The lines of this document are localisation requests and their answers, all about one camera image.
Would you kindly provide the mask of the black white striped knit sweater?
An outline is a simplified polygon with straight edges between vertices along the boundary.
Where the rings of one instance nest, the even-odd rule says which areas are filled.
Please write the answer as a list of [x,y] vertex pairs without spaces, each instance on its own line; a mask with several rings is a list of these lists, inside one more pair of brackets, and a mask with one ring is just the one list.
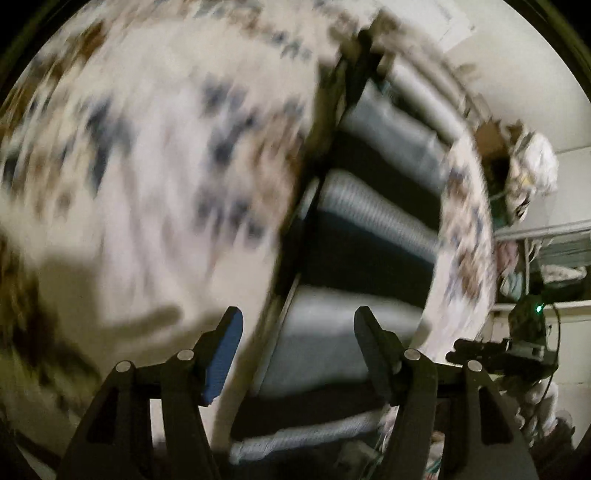
[[283,317],[231,428],[229,461],[270,476],[331,468],[378,439],[397,358],[419,328],[440,250],[447,147],[386,92],[377,34],[363,30],[335,78],[345,111],[315,162],[287,238]]

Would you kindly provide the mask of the white shelf rack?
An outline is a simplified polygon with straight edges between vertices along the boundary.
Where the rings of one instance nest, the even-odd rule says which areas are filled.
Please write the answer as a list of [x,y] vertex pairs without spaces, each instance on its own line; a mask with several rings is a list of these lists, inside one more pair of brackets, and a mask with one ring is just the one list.
[[558,309],[568,323],[590,319],[590,223],[540,229],[504,228],[495,233],[497,274],[490,316],[507,319],[528,295],[550,302],[545,315],[556,320]]

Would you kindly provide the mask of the white crumpled cloth bundle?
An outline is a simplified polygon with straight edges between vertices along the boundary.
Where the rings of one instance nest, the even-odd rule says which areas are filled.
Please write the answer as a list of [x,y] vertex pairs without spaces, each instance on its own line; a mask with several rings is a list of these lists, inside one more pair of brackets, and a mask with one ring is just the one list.
[[505,126],[509,172],[504,201],[509,226],[525,219],[531,202],[558,189],[559,162],[548,138],[518,121]]

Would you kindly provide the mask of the floral white bed sheet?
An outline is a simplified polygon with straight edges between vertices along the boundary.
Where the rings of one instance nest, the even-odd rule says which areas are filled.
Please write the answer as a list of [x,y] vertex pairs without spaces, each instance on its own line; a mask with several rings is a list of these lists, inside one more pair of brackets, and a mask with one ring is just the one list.
[[440,250],[409,347],[442,360],[494,301],[483,112],[416,1],[92,1],[1,107],[1,417],[63,455],[108,371],[163,361],[228,306],[245,330],[205,407],[214,449],[283,317],[280,268],[345,111],[363,30],[391,102],[447,147]]

